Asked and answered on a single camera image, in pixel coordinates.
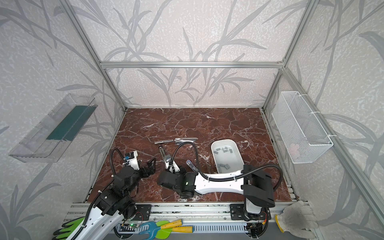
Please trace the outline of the black white stapler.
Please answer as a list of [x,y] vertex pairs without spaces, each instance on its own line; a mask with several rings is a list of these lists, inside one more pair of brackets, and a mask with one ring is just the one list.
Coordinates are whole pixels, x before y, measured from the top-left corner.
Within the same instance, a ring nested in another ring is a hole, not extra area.
[[166,170],[171,173],[180,172],[179,166],[176,164],[175,161],[171,162],[172,156],[166,152],[163,146],[159,146],[159,151],[163,159],[163,162],[165,163]]

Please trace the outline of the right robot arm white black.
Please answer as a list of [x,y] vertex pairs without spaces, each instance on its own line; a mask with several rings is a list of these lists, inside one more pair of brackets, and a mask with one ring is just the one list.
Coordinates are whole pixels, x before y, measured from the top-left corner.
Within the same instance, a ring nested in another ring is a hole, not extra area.
[[256,215],[263,209],[275,207],[272,176],[263,166],[254,168],[244,165],[242,170],[226,174],[201,174],[188,172],[185,174],[163,171],[159,175],[158,185],[175,191],[181,199],[190,199],[195,195],[209,193],[235,193],[245,197],[246,211]]

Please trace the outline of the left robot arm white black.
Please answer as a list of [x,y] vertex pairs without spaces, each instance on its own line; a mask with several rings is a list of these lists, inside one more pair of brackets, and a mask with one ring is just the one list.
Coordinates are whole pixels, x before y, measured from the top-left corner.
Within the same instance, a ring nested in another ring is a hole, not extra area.
[[81,223],[66,237],[67,240],[102,240],[119,222],[130,219],[137,213],[131,192],[141,179],[156,172],[156,159],[147,162],[146,167],[135,170],[124,166],[113,175],[112,182],[90,204]]

